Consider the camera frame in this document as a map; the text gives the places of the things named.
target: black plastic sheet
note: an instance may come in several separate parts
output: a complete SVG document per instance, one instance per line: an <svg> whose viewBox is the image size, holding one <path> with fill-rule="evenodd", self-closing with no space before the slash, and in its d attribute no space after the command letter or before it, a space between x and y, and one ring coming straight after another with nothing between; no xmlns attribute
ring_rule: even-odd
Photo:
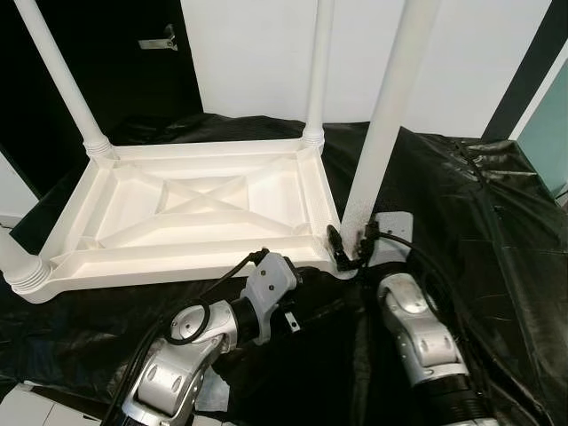
<svg viewBox="0 0 568 426"><path fill-rule="evenodd" d="M199 114L175 122L133 119L117 145L299 137L303 124ZM323 162L343 214L366 123L326 126ZM64 179L14 229L37 253L78 180ZM504 424L566 424L568 220L510 141L416 135L401 130L375 211L414 215L414 241L454 280L459 314L477 348ZM410 268L423 265L411 256ZM352 282L302 270L307 325L216 363L232 386L228 416L248 424L422 424L380 316ZM234 298L242 280L208 294ZM211 281L68 292L28 304L0 286L0 383L30 380L110 400L131 351L172 301Z"/></svg>

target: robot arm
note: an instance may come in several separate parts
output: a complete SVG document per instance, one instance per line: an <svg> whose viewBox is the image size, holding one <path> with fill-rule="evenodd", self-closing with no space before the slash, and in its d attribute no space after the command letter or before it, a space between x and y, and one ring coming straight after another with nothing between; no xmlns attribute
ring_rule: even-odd
<svg viewBox="0 0 568 426"><path fill-rule="evenodd" d="M158 349L130 389L122 411L147 426L185 425L205 370L239 343L268 342L272 313L298 281L288 259L268 253L248 277L240 299L211 306L198 303L179 312L170 323L170 335L155 343ZM296 331L291 312L286 317Z"/></svg>
<svg viewBox="0 0 568 426"><path fill-rule="evenodd" d="M498 426L472 389L454 338L436 318L414 278L408 273L385 277L377 297L426 423Z"/></svg>

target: white floor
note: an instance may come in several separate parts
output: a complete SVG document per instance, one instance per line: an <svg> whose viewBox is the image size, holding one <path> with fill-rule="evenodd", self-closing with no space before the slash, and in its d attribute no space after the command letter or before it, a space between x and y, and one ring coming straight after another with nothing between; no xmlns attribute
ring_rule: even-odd
<svg viewBox="0 0 568 426"><path fill-rule="evenodd" d="M30 392L18 385L0 404L0 424L18 426L98 426L100 420Z"/></svg>

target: black tarp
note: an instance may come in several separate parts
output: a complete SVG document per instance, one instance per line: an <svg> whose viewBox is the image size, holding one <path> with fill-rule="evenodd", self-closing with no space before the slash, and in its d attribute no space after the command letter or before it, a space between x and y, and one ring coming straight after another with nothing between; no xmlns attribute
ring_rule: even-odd
<svg viewBox="0 0 568 426"><path fill-rule="evenodd" d="M293 138L300 122L199 114L132 119L117 145ZM366 123L326 126L323 162L340 216ZM82 168L59 183L12 235L37 253ZM454 282L456 306L479 356L471 366L504 424L566 424L568 220L511 141L401 130L376 211L414 215L414 241ZM421 275L419 259L410 268ZM230 417L249 424L421 424L398 357L359 286L302 270L306 327L223 357ZM233 298L243 281L208 294ZM173 300L210 281L68 292L28 304L0 286L0 377L108 401L137 340Z"/></svg>

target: white wall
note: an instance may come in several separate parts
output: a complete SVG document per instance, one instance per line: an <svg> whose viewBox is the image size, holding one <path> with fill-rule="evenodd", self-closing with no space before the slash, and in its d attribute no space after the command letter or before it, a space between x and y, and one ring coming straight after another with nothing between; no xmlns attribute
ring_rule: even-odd
<svg viewBox="0 0 568 426"><path fill-rule="evenodd" d="M303 120L315 0L181 0L206 112ZM550 0L443 0L404 125L479 137ZM336 0L326 122L366 121L403 0Z"/></svg>
<svg viewBox="0 0 568 426"><path fill-rule="evenodd" d="M36 203L36 196L0 154L0 224L14 227Z"/></svg>

